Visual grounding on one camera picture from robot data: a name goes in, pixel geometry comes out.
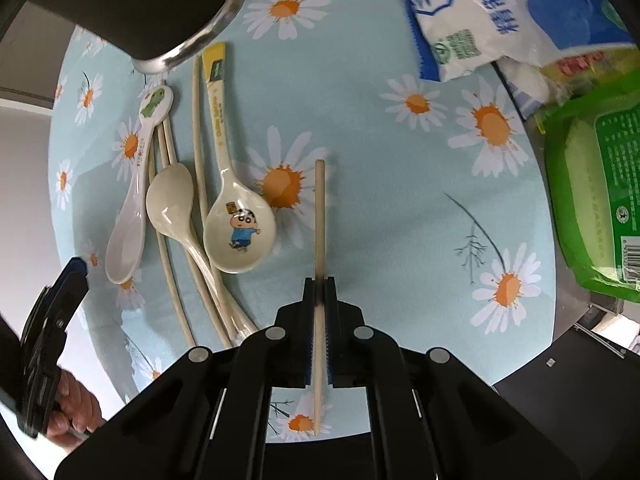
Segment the person's left hand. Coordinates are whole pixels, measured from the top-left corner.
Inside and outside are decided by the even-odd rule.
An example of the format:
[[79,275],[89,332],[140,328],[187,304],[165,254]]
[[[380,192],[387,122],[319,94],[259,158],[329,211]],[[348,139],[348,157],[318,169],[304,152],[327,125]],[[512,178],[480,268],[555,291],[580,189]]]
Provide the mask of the person's left hand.
[[58,405],[60,407],[51,413],[46,438],[67,453],[81,444],[81,440],[70,433],[70,428],[84,434],[95,432],[106,423],[96,396],[67,370],[61,370]]

